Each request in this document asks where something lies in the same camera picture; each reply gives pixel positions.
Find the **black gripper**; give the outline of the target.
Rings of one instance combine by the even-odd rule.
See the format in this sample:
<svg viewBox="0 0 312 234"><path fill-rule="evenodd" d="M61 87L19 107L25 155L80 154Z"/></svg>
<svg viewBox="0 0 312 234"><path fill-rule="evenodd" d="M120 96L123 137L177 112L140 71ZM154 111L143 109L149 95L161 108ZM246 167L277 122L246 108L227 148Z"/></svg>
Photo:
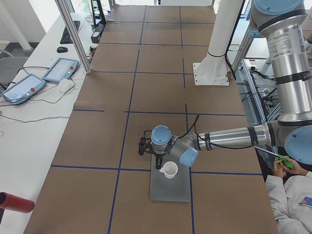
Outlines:
<svg viewBox="0 0 312 234"><path fill-rule="evenodd" d="M153 155L156 157L156 169L161 169L163 157L166 156L164 152L153 151Z"/></svg>

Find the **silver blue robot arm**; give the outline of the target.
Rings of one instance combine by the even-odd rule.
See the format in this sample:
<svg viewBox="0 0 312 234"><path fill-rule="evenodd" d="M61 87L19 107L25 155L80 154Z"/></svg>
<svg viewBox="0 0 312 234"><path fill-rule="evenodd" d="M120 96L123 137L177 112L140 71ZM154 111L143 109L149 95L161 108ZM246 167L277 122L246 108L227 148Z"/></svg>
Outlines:
<svg viewBox="0 0 312 234"><path fill-rule="evenodd" d="M159 125L149 140L139 143L139 154L153 154L160 168L164 156L190 167L200 150L280 146L298 162L312 162L312 70L301 25L306 18L301 0L254 0L250 26L267 40L281 107L277 120L261 125L207 133L172 135Z"/></svg>

